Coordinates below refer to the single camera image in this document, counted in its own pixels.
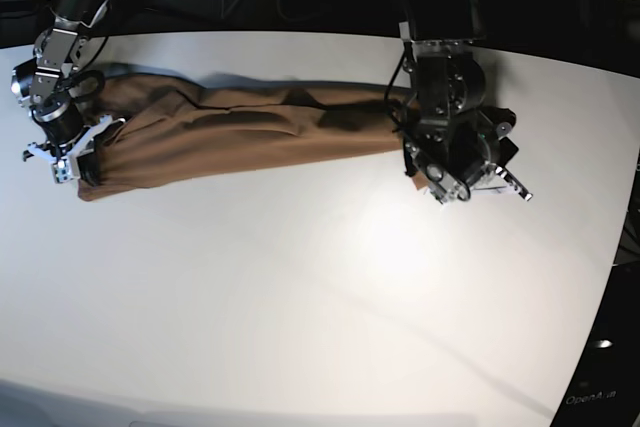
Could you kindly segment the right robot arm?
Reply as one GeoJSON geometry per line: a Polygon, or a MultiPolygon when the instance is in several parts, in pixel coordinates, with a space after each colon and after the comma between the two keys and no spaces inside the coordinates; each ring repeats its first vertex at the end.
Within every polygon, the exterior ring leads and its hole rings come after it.
{"type": "Polygon", "coordinates": [[[22,154],[50,167],[54,182],[100,183],[98,139],[118,123],[111,115],[96,122],[82,108],[105,86],[104,75],[81,62],[90,31],[105,18],[112,0],[45,0],[53,25],[37,38],[33,57],[12,72],[11,91],[45,135],[22,154]]]}

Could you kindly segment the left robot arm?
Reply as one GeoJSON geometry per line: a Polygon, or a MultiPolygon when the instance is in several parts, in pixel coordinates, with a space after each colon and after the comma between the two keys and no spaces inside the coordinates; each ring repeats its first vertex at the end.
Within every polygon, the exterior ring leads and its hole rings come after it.
{"type": "Polygon", "coordinates": [[[484,35],[478,0],[396,0],[403,43],[397,72],[410,92],[384,95],[403,142],[408,177],[421,180],[441,204],[473,194],[531,192],[508,169],[518,153],[509,135],[516,115],[486,104],[487,80],[471,51],[484,35]]]}

